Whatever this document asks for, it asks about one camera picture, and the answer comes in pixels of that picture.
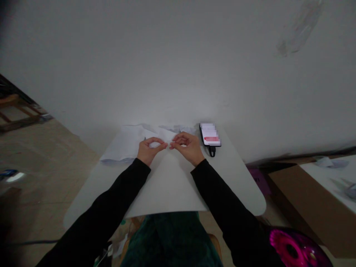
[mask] phone screen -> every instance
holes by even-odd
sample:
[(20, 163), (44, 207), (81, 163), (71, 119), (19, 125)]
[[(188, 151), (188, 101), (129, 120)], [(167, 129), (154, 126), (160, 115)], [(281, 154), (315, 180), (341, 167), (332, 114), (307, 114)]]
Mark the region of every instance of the phone screen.
[(200, 123), (204, 145), (221, 146), (218, 130), (213, 123)]

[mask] wooden chair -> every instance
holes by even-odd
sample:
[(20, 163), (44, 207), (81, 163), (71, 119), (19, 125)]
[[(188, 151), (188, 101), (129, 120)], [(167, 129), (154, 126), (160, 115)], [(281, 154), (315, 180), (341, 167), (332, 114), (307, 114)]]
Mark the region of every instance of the wooden chair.
[(211, 240), (212, 244), (214, 245), (214, 247), (216, 249), (216, 252), (219, 255), (219, 258), (220, 258), (221, 262), (223, 262), (223, 256), (221, 255), (221, 248), (220, 248), (219, 240), (213, 234), (208, 234), (208, 235), (210, 237), (210, 240)]
[[(28, 112), (26, 109), (22, 107), (22, 105), (28, 107), (29, 109), (35, 111), (37, 115), (34, 115), (30, 112)], [(8, 131), (8, 130), (13, 130), (18, 127), (20, 127), (24, 123), (31, 123), (39, 120), (40, 116), (42, 115), (38, 110), (30, 106), (27, 102), (21, 101), (21, 98), (17, 94), (9, 95), (8, 97), (4, 99), (0, 99), (0, 109), (13, 106), (20, 110), (21, 112), (25, 113), (28, 118), (17, 120), (17, 121), (11, 121), (4, 113), (0, 112), (0, 118), (2, 118), (4, 121), (7, 122), (7, 124), (2, 126), (2, 130)]]

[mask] black sleeve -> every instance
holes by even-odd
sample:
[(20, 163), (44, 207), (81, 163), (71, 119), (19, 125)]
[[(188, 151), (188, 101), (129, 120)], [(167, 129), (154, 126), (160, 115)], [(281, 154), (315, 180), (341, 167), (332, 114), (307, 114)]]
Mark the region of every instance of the black sleeve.
[(257, 219), (206, 159), (191, 174), (222, 230), (235, 266), (284, 266)]
[(93, 266), (151, 169), (139, 159), (116, 179), (66, 231), (37, 266)]

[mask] cardboard box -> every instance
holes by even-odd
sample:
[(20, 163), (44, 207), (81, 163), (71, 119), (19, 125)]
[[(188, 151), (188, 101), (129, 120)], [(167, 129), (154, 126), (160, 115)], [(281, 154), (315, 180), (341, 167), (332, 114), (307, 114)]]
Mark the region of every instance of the cardboard box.
[(337, 258), (355, 258), (356, 214), (299, 166), (313, 161), (279, 161), (289, 167), (269, 174), (271, 198), (295, 229), (324, 244)]

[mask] green fabric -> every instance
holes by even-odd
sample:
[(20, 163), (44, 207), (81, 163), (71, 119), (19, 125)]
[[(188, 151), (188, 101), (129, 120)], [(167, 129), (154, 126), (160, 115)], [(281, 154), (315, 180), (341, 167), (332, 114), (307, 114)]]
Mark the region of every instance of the green fabric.
[(197, 212), (146, 216), (121, 264), (135, 266), (222, 266)]

